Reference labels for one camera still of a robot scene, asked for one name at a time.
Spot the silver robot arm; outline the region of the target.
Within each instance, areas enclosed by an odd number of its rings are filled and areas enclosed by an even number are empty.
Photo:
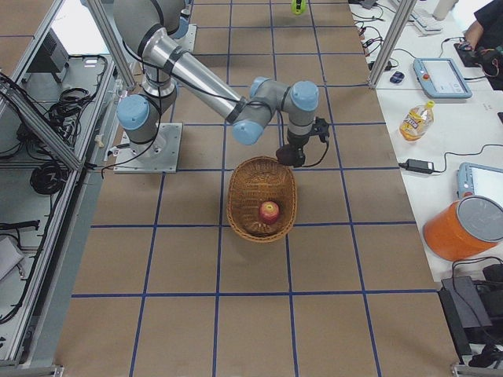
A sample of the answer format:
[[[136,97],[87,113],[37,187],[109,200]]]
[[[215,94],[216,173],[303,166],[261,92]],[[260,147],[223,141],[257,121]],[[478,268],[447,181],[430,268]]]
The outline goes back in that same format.
[[[262,136],[275,112],[288,115],[287,143],[276,152],[280,164],[303,167],[304,146],[311,137],[326,142],[328,124],[315,112],[318,87],[311,81],[286,85],[258,77],[250,98],[239,96],[209,68],[172,37],[180,28],[183,1],[116,1],[113,17],[124,45],[147,68],[163,72],[182,83],[233,127],[233,137],[253,145]]]

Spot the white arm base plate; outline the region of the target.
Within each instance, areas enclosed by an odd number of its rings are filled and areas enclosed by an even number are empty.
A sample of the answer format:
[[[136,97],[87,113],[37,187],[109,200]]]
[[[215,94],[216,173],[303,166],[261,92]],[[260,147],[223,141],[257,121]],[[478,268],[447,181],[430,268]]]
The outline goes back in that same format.
[[[171,35],[184,50],[192,53],[195,47],[196,41],[196,30],[195,24],[187,24],[186,22],[180,21],[178,30]]]
[[[124,130],[122,141],[128,146],[117,152],[116,174],[174,174],[178,169],[182,123],[160,123],[155,141],[143,145],[130,141]]]

